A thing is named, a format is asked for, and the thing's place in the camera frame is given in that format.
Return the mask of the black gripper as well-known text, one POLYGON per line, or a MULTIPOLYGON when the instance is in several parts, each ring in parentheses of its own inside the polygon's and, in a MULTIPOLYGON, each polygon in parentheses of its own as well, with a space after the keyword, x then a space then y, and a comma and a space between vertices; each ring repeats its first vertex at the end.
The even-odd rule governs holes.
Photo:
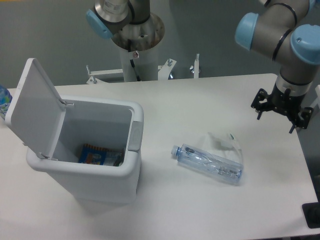
POLYGON ((294 129, 307 129, 314 112, 313 107, 304 107, 301 104, 306 94, 293 96, 291 90, 280 91, 276 84, 269 95, 263 88, 260 88, 255 95, 251 108, 257 112, 257 120, 260 120, 263 112, 274 111, 288 117, 292 123, 289 133, 294 129))

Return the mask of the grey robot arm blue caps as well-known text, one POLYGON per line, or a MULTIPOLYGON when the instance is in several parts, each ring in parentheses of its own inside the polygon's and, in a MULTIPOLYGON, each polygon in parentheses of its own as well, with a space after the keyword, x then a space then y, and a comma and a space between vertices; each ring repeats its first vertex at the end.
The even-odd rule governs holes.
MULTIPOLYGON (((260 89, 251 107, 258 115, 273 111, 286 116, 293 129, 306 129, 314 109, 302 107, 320 68, 320 28, 299 25, 314 0, 266 0, 264 14, 247 13, 235 30, 235 42, 281 65, 271 93, 260 89)), ((97 0, 85 14, 91 29, 111 39, 121 55, 126 82, 159 80, 156 47, 165 27, 148 0, 97 0)))

